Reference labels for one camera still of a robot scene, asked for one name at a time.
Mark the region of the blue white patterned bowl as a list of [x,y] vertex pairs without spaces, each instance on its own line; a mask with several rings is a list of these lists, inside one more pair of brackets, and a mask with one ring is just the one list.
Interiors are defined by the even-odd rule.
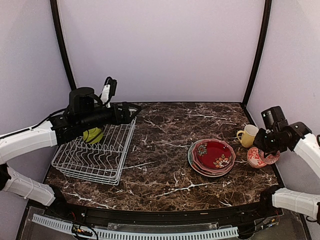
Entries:
[[267,156],[265,156],[265,153],[259,149],[258,155],[262,162],[264,162],[267,165],[272,165],[279,160],[281,153],[278,151],[275,155],[268,154]]

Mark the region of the yellow ceramic mug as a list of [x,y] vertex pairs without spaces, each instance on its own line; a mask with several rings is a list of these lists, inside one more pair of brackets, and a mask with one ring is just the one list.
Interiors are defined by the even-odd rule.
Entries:
[[244,148],[250,148],[253,145],[258,131],[259,129],[256,126],[248,124],[243,130],[239,130],[236,133],[236,137]]

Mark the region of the red white patterned bowl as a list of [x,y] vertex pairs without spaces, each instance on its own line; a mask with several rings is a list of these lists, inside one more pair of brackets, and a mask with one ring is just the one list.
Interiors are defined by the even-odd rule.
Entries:
[[259,155],[259,150],[257,147],[251,147],[247,152],[247,161],[249,165],[253,168],[260,169],[265,167],[267,164],[264,163]]

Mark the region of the green small bowl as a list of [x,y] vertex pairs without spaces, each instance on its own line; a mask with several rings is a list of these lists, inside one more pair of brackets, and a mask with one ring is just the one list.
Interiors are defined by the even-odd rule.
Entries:
[[103,138],[101,128],[95,127],[83,132],[83,141],[86,144],[97,144]]

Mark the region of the dark red floral plate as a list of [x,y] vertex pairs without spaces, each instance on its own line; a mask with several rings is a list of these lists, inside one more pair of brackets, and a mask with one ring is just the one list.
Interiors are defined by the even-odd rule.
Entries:
[[220,170],[232,163],[231,149],[219,141],[203,141],[195,148],[196,157],[204,167]]

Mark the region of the black rimmed cream plate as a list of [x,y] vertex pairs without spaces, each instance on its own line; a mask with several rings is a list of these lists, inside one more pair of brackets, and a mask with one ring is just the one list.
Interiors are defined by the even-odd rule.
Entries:
[[194,163],[189,163],[190,167],[197,172],[198,174],[204,176],[204,177],[208,177],[208,178],[218,178],[218,177],[222,177],[226,174],[228,174],[232,169],[233,166],[230,169],[224,170],[223,172],[218,172],[218,173],[210,173],[210,172],[206,172],[202,169],[200,169],[197,165],[195,165]]

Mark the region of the green teal plate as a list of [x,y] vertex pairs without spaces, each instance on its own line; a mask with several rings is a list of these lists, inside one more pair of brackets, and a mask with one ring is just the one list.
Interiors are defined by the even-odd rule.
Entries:
[[198,174],[204,176],[204,177],[208,177],[208,178],[217,178],[217,177],[221,177],[224,176],[226,174],[228,174],[232,169],[227,169],[223,172],[218,172],[218,173],[211,173],[211,172],[207,172],[204,171],[202,169],[200,169],[194,162],[193,160],[193,156],[192,156],[192,150],[195,148],[196,144],[198,143],[198,141],[194,142],[188,149],[187,152],[187,161],[189,163],[189,165],[191,166],[191,168],[196,171]]

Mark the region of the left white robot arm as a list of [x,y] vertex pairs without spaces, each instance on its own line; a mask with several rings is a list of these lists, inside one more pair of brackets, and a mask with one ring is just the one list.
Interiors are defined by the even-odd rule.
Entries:
[[0,189],[14,193],[24,199],[36,201],[51,210],[60,218],[67,218],[70,206],[62,199],[60,191],[18,173],[7,162],[15,157],[46,147],[66,144],[85,131],[105,125],[131,123],[142,110],[131,102],[113,103],[106,86],[100,96],[91,87],[80,87],[69,93],[66,108],[50,114],[42,122],[0,137]]

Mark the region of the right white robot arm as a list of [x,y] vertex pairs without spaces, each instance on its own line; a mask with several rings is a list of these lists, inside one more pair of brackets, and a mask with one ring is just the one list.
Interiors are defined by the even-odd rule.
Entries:
[[[303,122],[289,124],[280,106],[261,112],[265,128],[260,128],[253,145],[262,152],[262,159],[287,150],[301,158],[313,172],[320,176],[320,136]],[[275,208],[290,210],[320,222],[320,196],[294,191],[282,185],[272,185],[260,193],[255,213],[266,217]]]

